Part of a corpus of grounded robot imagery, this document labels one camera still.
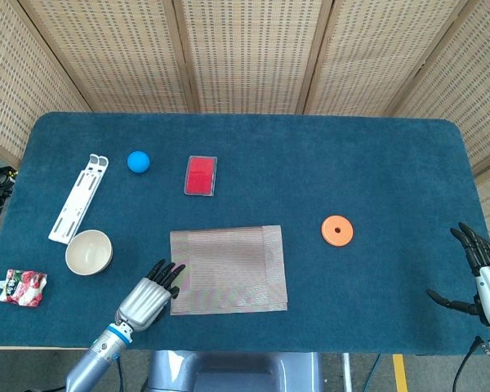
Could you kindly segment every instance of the floor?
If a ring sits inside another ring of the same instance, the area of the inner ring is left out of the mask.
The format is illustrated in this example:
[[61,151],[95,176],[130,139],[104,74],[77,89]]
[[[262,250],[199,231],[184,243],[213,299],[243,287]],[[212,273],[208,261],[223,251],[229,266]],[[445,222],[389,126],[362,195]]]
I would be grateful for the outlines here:
[[[3,217],[7,213],[6,209],[7,205],[0,218],[0,229]],[[82,353],[76,350],[0,350],[0,392],[21,392],[29,388],[33,391],[48,390],[62,386],[65,383],[65,375]],[[375,354],[351,355],[354,392],[363,391],[375,359]],[[404,363],[408,390],[411,392],[452,390],[453,377],[461,360],[462,357],[459,356],[406,355]],[[147,377],[149,361],[149,351],[128,350],[122,355],[125,391],[140,391]],[[341,392],[343,390],[341,356],[323,354],[322,361],[323,391]],[[94,391],[114,392],[118,390],[118,385],[118,372],[115,367],[112,367]],[[392,355],[381,356],[368,390],[371,392],[396,391]],[[477,390],[490,392],[490,358],[485,355],[471,357],[461,374],[457,390],[458,392]]]

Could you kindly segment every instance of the white bowl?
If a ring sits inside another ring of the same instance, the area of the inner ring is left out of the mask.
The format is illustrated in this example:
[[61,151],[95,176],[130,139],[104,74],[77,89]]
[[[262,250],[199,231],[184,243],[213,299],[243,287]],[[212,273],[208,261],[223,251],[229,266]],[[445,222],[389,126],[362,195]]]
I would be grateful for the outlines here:
[[78,275],[93,275],[103,270],[113,258],[113,246],[99,230],[86,230],[71,239],[65,262]]

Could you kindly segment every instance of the orange ring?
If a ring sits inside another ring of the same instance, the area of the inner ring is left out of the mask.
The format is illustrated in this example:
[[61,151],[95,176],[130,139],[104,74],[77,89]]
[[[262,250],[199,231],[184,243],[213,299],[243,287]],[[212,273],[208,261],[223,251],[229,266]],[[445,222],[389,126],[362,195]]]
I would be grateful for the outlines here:
[[354,228],[343,216],[332,215],[323,221],[321,235],[331,245],[343,247],[354,237]]

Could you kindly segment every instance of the folding screen panel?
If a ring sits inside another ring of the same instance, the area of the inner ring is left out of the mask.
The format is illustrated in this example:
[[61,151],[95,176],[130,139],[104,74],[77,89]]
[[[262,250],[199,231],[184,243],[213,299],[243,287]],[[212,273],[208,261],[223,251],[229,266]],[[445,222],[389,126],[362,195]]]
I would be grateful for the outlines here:
[[336,0],[305,112],[381,116],[457,0]]
[[89,107],[16,2],[0,0],[0,158],[18,167],[34,122],[52,110]]
[[20,2],[94,110],[188,111],[170,1]]
[[490,0],[476,2],[395,113],[455,122],[476,171],[490,163]]
[[180,4],[202,112],[296,112],[321,0]]

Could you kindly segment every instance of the gray cloth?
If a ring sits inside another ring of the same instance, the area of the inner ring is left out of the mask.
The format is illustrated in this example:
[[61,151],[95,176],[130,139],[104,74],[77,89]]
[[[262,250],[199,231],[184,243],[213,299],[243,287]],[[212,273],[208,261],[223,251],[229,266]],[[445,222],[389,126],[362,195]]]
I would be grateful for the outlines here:
[[171,255],[186,265],[171,314],[287,310],[280,226],[173,231]]

